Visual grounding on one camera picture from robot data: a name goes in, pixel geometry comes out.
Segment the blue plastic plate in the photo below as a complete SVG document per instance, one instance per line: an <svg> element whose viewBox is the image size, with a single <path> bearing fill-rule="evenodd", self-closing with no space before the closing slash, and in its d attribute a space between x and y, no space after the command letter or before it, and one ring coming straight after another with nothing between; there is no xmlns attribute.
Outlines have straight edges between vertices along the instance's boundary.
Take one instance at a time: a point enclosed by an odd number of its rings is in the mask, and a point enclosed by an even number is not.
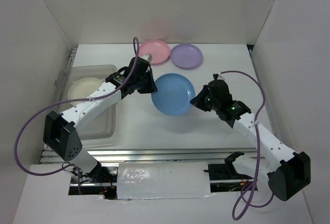
<svg viewBox="0 0 330 224"><path fill-rule="evenodd" d="M155 80L157 92L151 94L156 109L169 116L182 116L192 108L190 100L195 97L195 89L183 75L168 73Z"/></svg>

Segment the cream plastic plate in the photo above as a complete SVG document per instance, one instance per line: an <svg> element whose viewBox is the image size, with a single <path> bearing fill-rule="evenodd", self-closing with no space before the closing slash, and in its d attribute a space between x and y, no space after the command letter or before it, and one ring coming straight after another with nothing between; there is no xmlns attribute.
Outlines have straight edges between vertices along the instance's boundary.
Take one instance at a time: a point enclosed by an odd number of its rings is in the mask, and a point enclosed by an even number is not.
<svg viewBox="0 0 330 224"><path fill-rule="evenodd" d="M68 99L86 98L95 92L103 81L97 78L83 78L75 83L68 90Z"/></svg>

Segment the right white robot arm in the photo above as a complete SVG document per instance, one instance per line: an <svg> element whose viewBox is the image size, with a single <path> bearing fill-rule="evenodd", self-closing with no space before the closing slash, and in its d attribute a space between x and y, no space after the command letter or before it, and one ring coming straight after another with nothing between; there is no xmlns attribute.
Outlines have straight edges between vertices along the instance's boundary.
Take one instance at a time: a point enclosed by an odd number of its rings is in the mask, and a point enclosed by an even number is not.
<svg viewBox="0 0 330 224"><path fill-rule="evenodd" d="M262 170L263 178L279 200L289 200L310 184L310 157L286 146L257 121L248 106L233 100L224 80L213 80L204 85L190 102L202 111L215 111L222 121L260 148L261 155L269 163Z"/></svg>

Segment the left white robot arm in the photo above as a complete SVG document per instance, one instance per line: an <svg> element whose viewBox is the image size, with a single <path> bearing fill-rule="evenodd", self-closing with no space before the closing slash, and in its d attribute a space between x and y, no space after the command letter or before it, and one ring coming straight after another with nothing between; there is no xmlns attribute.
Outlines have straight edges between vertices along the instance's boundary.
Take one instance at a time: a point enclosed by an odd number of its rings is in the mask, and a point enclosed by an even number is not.
<svg viewBox="0 0 330 224"><path fill-rule="evenodd" d="M79 133L87 124L127 95L137 91L151 94L157 91L151 68L152 56L132 58L129 66L110 74L87 101L81 101L61 112L50 112L45 118L43 141L65 162L77 166L90 182L109 177L109 170L89 154L82 145Z"/></svg>

